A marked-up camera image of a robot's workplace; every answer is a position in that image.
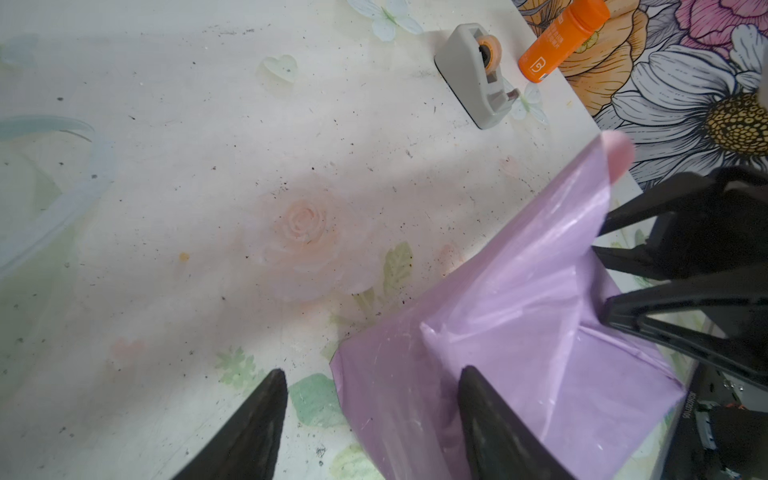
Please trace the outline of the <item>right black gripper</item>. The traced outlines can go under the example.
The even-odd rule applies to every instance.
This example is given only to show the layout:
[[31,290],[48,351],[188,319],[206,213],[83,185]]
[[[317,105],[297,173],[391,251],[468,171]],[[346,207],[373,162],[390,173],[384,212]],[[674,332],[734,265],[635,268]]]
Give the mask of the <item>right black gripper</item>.
[[676,174],[609,212],[599,234],[651,219],[643,244],[594,251],[610,270],[674,281],[609,298],[601,323],[765,390],[767,174]]

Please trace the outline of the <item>pink wrapping paper sheet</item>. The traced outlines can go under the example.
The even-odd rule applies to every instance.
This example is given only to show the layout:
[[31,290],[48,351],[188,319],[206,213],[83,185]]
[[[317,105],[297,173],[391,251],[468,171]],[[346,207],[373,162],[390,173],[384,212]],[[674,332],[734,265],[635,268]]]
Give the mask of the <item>pink wrapping paper sheet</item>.
[[681,400],[654,344],[598,319],[618,288],[592,245],[633,159],[626,134],[600,134],[479,253],[340,344],[342,412],[385,478],[469,477],[467,366],[579,479],[612,478]]

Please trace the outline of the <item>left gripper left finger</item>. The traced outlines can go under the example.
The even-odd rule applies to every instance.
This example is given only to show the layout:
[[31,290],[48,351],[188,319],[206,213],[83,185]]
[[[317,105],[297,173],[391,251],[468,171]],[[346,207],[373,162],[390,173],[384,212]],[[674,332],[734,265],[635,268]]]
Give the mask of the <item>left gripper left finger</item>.
[[271,480],[287,402],[285,372],[274,369],[174,479]]

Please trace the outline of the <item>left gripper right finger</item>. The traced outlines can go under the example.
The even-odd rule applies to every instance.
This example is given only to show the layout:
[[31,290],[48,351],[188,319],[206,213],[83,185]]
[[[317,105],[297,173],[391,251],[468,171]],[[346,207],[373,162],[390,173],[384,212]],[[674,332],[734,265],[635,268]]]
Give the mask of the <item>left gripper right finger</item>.
[[458,404],[472,478],[574,479],[474,366],[461,372]]

